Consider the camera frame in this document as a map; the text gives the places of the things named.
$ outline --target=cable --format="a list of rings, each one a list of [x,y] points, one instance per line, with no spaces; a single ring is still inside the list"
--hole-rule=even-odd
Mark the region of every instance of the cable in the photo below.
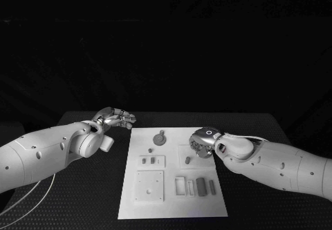
[[[258,139],[258,140],[264,140],[264,141],[268,141],[265,140],[264,138],[258,138],[258,137],[252,137],[252,136],[238,136],[238,135],[232,135],[229,133],[225,133],[225,136],[228,137],[238,137],[238,138],[254,138],[254,139]]]
[[[12,206],[10,206],[10,208],[5,209],[5,211],[2,211],[0,213],[0,216],[18,204],[18,202],[27,197],[27,195],[31,193],[33,189],[36,188],[36,186],[38,185],[40,181],[36,183],[34,187],[31,188],[31,190],[28,191],[28,193],[21,197],[21,199],[14,203]]]
[[[51,183],[50,183],[49,189],[47,189],[47,191],[46,191],[46,194],[44,194],[41,200],[38,201],[38,203],[36,204],[36,206],[33,207],[33,209],[25,213],[25,215],[34,210],[34,208],[36,208],[36,207],[38,206],[38,204],[41,203],[41,201],[43,201],[43,199],[44,199],[44,197],[46,197],[46,195],[47,195],[47,193],[49,193],[49,191],[50,191],[51,185],[53,185],[53,179],[51,179]],[[1,227],[0,230],[4,229],[4,228],[7,228],[11,224],[14,224],[20,219],[23,219],[23,218],[25,217],[25,215],[24,215],[23,217],[20,217],[12,223],[10,223],[10,224],[5,225],[4,227]]]

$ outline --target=black table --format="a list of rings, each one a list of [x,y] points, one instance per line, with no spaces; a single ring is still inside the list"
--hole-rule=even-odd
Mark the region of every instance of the black table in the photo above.
[[[89,120],[96,112],[66,112],[57,125]],[[132,112],[132,127],[212,126],[235,135],[258,136],[290,144],[269,114]],[[98,152],[75,161],[54,176],[49,195],[11,230],[148,230],[148,229],[332,229],[330,202],[307,194],[280,191],[232,173],[215,157],[215,167],[228,217],[116,220],[131,131],[112,127],[115,140],[108,153]],[[51,177],[40,182],[28,197],[10,210],[0,223],[10,223],[33,208],[49,188]],[[8,205],[34,184],[15,189]]]

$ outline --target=robotic hand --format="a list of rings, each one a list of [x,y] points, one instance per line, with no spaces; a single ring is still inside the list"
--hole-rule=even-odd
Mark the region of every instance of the robotic hand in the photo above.
[[[220,133],[212,127],[194,131],[189,144],[202,158],[209,158],[215,152],[233,173],[278,190],[332,201],[332,159],[262,138]]]
[[[115,126],[131,129],[134,122],[132,114],[106,107],[92,120],[38,130],[8,142],[0,147],[0,193],[46,179],[98,149],[108,152],[114,140],[103,132]]]

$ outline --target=black background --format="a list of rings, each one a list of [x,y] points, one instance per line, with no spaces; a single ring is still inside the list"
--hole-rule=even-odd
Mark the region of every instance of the black background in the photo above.
[[[330,4],[171,1],[1,5],[0,120],[25,132],[64,111],[271,113],[330,156]]]

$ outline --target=white board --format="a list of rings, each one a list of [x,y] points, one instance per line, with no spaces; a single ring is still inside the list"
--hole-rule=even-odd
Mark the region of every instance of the white board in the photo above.
[[[127,157],[127,166],[122,182],[122,193],[116,219],[155,219],[155,218],[193,218],[193,217],[226,217],[226,207],[219,187],[219,180],[215,170],[213,158],[202,159],[189,148],[189,138],[200,127],[164,127],[164,128],[132,128],[129,149]],[[152,137],[164,131],[165,143],[161,146],[152,144]],[[191,161],[181,166],[181,155],[190,154]],[[164,161],[160,165],[151,166],[139,164],[141,157],[161,157]],[[137,173],[145,173],[142,185],[137,185]],[[163,172],[163,184],[151,182],[155,180],[155,172]],[[174,178],[184,178],[186,196],[174,194]],[[203,177],[207,196],[197,196],[196,178]],[[210,194],[207,181],[213,180],[215,195]],[[193,184],[193,194],[189,196],[187,181]],[[163,197],[160,197],[160,188],[163,188]],[[139,201],[135,201],[135,195],[139,194]]]

